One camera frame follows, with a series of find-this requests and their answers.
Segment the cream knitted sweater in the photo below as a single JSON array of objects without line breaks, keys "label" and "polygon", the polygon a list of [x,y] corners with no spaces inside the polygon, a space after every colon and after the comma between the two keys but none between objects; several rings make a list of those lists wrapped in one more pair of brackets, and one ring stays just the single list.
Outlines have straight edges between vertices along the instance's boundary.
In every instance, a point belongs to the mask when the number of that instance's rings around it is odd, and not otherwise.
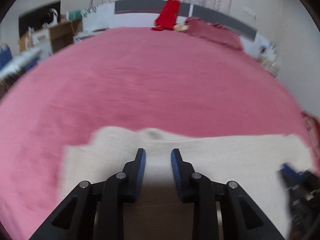
[{"label": "cream knitted sweater", "polygon": [[121,171],[139,148],[146,151],[146,166],[140,197],[124,208],[125,239],[191,238],[193,206],[177,196],[170,157],[174,148],[209,179],[237,181],[284,237],[291,218],[278,171],[285,162],[298,170],[312,167],[310,148],[293,134],[192,138],[160,129],[104,127],[88,142],[65,147],[60,199],[83,180],[98,183]]}]

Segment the dark red garment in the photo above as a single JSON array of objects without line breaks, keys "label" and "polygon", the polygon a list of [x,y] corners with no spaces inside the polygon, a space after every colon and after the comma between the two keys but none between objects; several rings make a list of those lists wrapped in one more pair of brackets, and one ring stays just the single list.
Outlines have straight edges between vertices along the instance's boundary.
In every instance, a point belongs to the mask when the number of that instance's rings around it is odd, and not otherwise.
[{"label": "dark red garment", "polygon": [[306,112],[302,112],[304,124],[308,130],[312,149],[315,153],[316,159],[319,159],[319,120]]}]

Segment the pink bed blanket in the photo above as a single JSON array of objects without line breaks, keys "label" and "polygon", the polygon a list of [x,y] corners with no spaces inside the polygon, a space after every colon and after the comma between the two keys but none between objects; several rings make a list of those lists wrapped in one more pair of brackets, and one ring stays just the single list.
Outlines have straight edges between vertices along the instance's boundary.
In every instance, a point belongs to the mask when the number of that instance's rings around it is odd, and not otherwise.
[{"label": "pink bed blanket", "polygon": [[293,96],[244,51],[199,37],[118,28],[67,47],[1,100],[1,223],[29,239],[61,202],[64,149],[104,127],[192,138],[296,135]]}]

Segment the right white nightstand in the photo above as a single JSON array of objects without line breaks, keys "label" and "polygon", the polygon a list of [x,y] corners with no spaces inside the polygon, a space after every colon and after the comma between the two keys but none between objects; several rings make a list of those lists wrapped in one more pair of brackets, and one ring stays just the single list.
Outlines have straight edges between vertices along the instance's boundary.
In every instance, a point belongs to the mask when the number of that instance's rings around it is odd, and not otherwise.
[{"label": "right white nightstand", "polygon": [[257,34],[255,41],[258,44],[258,63],[273,77],[277,77],[280,67],[277,64],[278,45],[263,35]]}]

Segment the pink pillow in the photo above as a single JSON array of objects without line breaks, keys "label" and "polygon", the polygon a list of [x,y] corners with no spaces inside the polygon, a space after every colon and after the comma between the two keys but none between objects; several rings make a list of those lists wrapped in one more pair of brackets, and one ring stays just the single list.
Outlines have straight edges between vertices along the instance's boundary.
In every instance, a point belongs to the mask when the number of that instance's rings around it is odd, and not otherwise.
[{"label": "pink pillow", "polygon": [[243,51],[240,36],[218,23],[207,23],[200,18],[189,17],[185,20],[187,33],[207,41],[220,44],[236,51]]}]

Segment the white pillow on chair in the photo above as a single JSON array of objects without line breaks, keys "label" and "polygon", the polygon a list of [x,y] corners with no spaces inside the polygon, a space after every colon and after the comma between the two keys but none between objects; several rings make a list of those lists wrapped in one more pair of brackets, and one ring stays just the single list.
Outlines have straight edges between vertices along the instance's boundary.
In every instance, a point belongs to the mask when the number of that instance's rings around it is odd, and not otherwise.
[{"label": "white pillow on chair", "polygon": [[17,74],[22,70],[27,64],[31,63],[41,54],[41,49],[31,49],[21,52],[19,55],[15,56],[1,69],[1,81],[10,75]]}]

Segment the small beige plush toy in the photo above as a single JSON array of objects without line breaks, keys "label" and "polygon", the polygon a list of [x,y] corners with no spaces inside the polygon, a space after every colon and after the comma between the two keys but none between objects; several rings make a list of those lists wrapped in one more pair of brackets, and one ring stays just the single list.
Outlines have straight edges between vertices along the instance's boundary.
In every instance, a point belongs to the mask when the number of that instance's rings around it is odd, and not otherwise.
[{"label": "small beige plush toy", "polygon": [[189,27],[185,24],[175,24],[173,27],[173,31],[179,32],[179,33],[185,33],[187,32]]}]

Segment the wooden desk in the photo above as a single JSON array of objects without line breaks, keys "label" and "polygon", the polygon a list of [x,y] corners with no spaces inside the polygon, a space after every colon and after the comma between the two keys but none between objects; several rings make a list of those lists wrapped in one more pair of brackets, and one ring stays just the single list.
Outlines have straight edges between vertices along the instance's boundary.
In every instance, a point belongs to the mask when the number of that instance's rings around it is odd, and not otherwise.
[{"label": "wooden desk", "polygon": [[43,52],[52,55],[73,44],[73,37],[80,31],[82,31],[81,19],[65,21],[38,31],[27,31],[18,40],[18,52],[39,46]]}]

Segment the red garment on headboard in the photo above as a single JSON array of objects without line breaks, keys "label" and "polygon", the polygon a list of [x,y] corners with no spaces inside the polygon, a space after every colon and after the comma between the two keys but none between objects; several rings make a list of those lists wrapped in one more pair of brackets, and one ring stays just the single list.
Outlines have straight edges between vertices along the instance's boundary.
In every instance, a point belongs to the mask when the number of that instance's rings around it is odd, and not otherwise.
[{"label": "red garment on headboard", "polygon": [[155,26],[151,29],[154,31],[173,30],[176,25],[180,1],[167,0],[160,15],[155,20]]}]

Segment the grey white headboard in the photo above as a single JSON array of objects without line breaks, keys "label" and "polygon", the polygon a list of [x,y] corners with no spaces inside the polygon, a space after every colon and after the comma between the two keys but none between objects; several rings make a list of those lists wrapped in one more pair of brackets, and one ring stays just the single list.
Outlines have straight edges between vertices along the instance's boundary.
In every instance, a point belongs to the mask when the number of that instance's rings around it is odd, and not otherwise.
[{"label": "grey white headboard", "polygon": [[[166,4],[166,0],[118,0],[104,3],[81,11],[83,31],[105,28],[153,27]],[[188,17],[197,17],[207,23],[218,23],[240,35],[244,51],[253,56],[259,55],[259,38],[257,30],[245,23],[221,12],[199,5],[181,3],[178,23]]]}]

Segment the white desk fan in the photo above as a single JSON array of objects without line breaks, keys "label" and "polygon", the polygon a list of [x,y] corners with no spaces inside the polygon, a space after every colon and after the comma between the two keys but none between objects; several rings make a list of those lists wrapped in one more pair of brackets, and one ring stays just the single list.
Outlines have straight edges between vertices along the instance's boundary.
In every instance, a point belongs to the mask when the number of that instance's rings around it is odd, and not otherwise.
[{"label": "white desk fan", "polygon": [[53,20],[52,22],[48,23],[48,26],[49,27],[52,27],[52,26],[55,26],[58,24],[58,18],[59,18],[59,15],[57,13],[57,10],[52,8],[52,9],[49,9],[49,12],[52,13],[53,15]]}]

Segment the wall power socket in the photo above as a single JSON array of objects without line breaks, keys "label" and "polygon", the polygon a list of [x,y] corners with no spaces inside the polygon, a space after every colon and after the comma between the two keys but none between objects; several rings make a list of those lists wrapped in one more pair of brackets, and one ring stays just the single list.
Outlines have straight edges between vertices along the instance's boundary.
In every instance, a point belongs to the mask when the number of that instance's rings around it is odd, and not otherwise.
[{"label": "wall power socket", "polygon": [[251,17],[254,21],[257,19],[256,13],[253,10],[249,9],[248,7],[243,7],[243,11],[246,15]]}]

